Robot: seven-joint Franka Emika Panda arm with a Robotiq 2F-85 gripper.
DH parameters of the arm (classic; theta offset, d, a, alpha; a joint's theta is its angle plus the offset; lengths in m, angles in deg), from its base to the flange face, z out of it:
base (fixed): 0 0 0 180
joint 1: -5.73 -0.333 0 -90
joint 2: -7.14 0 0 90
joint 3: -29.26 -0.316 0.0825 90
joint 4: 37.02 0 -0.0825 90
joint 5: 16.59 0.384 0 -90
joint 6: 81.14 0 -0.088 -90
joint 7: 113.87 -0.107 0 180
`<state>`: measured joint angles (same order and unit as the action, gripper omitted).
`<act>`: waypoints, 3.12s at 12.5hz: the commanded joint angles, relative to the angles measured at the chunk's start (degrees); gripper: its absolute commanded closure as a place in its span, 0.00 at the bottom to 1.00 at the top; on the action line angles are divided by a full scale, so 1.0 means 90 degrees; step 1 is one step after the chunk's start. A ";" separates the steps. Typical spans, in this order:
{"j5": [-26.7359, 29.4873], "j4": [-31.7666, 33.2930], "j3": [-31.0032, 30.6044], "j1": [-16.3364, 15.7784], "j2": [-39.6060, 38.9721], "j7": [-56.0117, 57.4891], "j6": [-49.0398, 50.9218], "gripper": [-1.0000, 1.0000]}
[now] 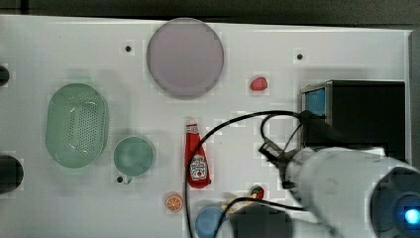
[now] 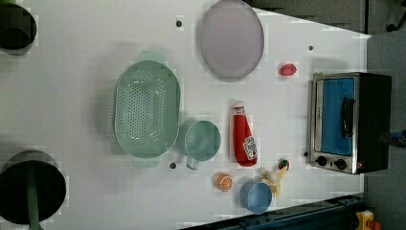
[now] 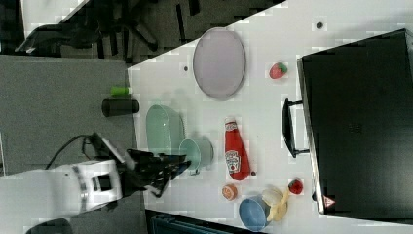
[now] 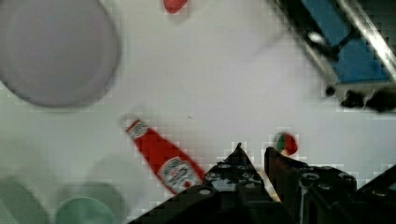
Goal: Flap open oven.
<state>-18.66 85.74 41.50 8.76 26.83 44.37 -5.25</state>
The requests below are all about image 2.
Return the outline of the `black cylinder arm base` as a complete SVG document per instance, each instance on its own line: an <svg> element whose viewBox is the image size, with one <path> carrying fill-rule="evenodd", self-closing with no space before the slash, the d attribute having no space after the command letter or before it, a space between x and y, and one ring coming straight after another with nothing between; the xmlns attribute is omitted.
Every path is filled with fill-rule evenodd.
<svg viewBox="0 0 406 230"><path fill-rule="evenodd" d="M43 221L55 214L67 196L56 160L40 150L17 153L1 171L1 217L15 224Z"/></svg>

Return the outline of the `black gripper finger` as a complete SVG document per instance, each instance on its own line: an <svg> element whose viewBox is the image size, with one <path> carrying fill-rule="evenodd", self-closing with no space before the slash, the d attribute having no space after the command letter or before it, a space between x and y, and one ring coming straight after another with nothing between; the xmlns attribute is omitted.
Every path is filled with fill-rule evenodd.
<svg viewBox="0 0 406 230"><path fill-rule="evenodd" d="M406 148L406 130L382 133L380 141L388 146Z"/></svg>

